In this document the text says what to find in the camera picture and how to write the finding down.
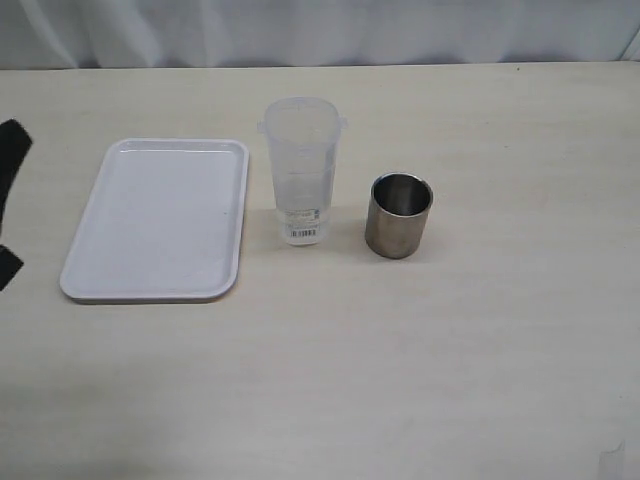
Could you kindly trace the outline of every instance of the table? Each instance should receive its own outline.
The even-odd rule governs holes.
[[[256,122],[349,120],[332,233],[277,235]],[[640,438],[640,65],[0,72],[35,145],[3,243],[0,477],[595,478]],[[125,137],[251,150],[239,281],[198,305],[80,306],[58,276]],[[369,188],[432,184],[421,249],[363,241]]]

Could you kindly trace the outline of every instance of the plastic tray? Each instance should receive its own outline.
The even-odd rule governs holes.
[[[105,155],[60,286],[83,302],[207,300],[238,273],[249,151],[127,139]]]

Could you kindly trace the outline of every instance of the barcode label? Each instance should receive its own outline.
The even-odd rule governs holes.
[[[291,238],[313,237],[315,234],[315,228],[311,228],[309,230],[293,230],[291,232]]]

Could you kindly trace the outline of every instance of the metal cup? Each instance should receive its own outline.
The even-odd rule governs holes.
[[[387,258],[404,258],[420,246],[433,203],[431,187],[409,173],[388,173],[371,187],[365,240]]]

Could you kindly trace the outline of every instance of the white backdrop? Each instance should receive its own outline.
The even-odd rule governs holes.
[[[2,0],[0,68],[640,59],[638,0]]]

